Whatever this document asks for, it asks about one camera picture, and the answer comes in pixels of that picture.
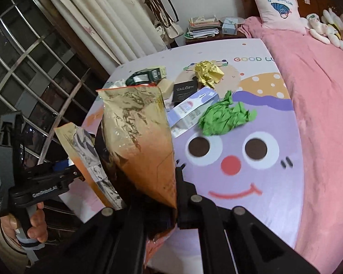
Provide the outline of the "person's left hand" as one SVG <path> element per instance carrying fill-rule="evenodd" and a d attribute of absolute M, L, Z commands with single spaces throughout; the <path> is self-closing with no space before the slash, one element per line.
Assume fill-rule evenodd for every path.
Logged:
<path fill-rule="evenodd" d="M 48 240 L 47 224 L 45 221 L 45 214 L 43 212 L 44 203 L 37 204 L 37 210 L 30 218 L 32 227 L 27 231 L 28 237 L 36 239 L 41 243 L 45 243 Z M 0 217 L 1 228 L 3 232 L 18 244 L 15 230 L 18 228 L 18 222 L 13 215 L 7 215 Z"/>

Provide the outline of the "cream sleeve forearm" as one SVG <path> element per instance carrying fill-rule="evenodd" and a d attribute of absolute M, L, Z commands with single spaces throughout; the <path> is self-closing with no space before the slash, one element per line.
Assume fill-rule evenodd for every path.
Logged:
<path fill-rule="evenodd" d="M 24 273 L 27 264 L 26 252 L 6 235 L 0 222 L 0 273 Z"/>

